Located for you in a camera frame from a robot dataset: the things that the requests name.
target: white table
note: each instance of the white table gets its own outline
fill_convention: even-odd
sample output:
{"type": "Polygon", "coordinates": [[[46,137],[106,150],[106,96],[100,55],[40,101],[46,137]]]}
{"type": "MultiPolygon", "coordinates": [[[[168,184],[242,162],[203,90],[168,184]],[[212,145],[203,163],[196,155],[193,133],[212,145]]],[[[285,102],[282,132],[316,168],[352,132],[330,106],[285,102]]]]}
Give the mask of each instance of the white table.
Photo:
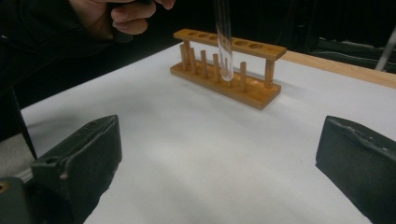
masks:
{"type": "Polygon", "coordinates": [[[86,223],[370,223],[315,156],[327,115],[396,139],[395,89],[279,60],[260,111],[171,75],[178,62],[174,46],[22,111],[39,156],[119,115],[123,161],[86,223]]]}

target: dark background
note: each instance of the dark background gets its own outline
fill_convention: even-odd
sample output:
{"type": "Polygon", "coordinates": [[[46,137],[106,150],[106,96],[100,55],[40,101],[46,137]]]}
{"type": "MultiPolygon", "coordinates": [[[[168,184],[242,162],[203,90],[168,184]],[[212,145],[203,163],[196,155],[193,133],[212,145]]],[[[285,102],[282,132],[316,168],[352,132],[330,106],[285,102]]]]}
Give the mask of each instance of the dark background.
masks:
{"type": "MultiPolygon", "coordinates": [[[[231,0],[235,37],[279,45],[306,54],[375,68],[396,22],[394,0],[231,0]]],[[[148,30],[128,44],[115,44],[90,58],[54,63],[16,86],[21,108],[136,62],[179,41],[173,33],[215,33],[213,0],[177,0],[157,6],[148,30]]],[[[396,73],[396,53],[385,68],[396,73]]]]}

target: wooden test tube rack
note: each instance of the wooden test tube rack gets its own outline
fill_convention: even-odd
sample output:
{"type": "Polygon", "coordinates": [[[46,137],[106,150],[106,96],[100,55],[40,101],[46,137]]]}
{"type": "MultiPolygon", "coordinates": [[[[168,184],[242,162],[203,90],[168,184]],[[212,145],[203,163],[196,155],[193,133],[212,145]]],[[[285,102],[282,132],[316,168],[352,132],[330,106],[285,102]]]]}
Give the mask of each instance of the wooden test tube rack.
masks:
{"type": "Polygon", "coordinates": [[[213,64],[206,60],[205,50],[202,50],[201,60],[195,59],[191,41],[210,46],[218,45],[217,35],[183,29],[174,33],[174,38],[183,40],[180,45],[182,62],[171,67],[171,73],[186,78],[212,91],[219,92],[243,104],[264,109],[280,93],[280,85],[273,83],[275,62],[286,53],[286,49],[279,46],[260,42],[232,38],[232,49],[265,59],[264,80],[247,74],[246,62],[241,62],[240,72],[234,72],[231,81],[221,78],[219,55],[213,55],[213,64]]]}

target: rack top plank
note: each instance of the rack top plank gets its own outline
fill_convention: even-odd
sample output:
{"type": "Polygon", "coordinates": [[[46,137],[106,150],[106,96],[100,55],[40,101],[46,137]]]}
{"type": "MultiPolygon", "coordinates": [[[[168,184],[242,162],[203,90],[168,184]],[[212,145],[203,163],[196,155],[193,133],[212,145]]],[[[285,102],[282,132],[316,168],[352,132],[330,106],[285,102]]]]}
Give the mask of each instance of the rack top plank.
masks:
{"type": "MultiPolygon", "coordinates": [[[[218,45],[217,35],[190,29],[183,29],[174,33],[174,38],[190,40],[215,47],[218,45]]],[[[276,61],[286,53],[286,48],[280,46],[263,44],[235,37],[232,38],[232,45],[234,51],[265,58],[270,61],[276,61]]]]}

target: black object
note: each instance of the black object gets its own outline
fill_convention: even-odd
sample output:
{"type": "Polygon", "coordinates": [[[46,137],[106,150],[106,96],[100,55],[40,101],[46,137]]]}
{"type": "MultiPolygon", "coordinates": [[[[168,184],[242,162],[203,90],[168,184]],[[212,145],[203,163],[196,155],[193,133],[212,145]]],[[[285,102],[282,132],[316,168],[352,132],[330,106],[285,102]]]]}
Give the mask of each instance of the black object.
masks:
{"type": "Polygon", "coordinates": [[[26,184],[0,179],[0,223],[83,223],[120,161],[118,117],[86,124],[34,161],[26,184]]]}
{"type": "Polygon", "coordinates": [[[396,142],[359,123],[327,117],[317,167],[374,224],[396,223],[396,142]]]}
{"type": "MultiPolygon", "coordinates": [[[[145,5],[152,4],[151,0],[136,0],[136,2],[140,2],[140,3],[143,3],[145,5]]],[[[119,5],[124,5],[124,4],[110,3],[109,5],[110,5],[110,8],[114,8],[114,7],[117,7],[119,5]]],[[[121,44],[122,43],[128,43],[128,42],[132,41],[132,39],[133,39],[132,35],[125,34],[125,33],[121,32],[121,31],[117,30],[117,28],[115,28],[115,27],[112,28],[112,33],[113,33],[113,38],[114,38],[114,40],[117,43],[121,43],[121,44]]]]}

